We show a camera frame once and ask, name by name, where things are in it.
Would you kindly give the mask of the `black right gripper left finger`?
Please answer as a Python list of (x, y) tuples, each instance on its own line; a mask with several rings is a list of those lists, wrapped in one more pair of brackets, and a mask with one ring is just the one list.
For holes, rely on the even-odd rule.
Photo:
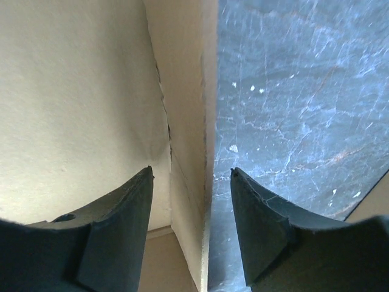
[(1, 290), (137, 291), (153, 180), (146, 167), (54, 221), (1, 221)]

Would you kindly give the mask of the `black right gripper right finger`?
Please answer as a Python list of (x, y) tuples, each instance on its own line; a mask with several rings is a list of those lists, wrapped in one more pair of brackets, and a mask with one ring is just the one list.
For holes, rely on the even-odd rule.
[(233, 212), (252, 291), (387, 291), (388, 217), (355, 223), (310, 212), (231, 171)]

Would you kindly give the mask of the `brown cardboard box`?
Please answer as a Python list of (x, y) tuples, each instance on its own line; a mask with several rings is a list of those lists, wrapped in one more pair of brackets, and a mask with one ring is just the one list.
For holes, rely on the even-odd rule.
[(1, 221), (54, 221), (146, 167), (137, 291), (206, 291), (216, 1), (1, 2)]

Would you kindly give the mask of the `flat folded cardboard box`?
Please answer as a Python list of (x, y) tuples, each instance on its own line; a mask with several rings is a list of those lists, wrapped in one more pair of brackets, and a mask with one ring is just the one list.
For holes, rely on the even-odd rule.
[(388, 211), (389, 174), (386, 172), (364, 199), (348, 215), (345, 221), (353, 223), (375, 215), (388, 215)]

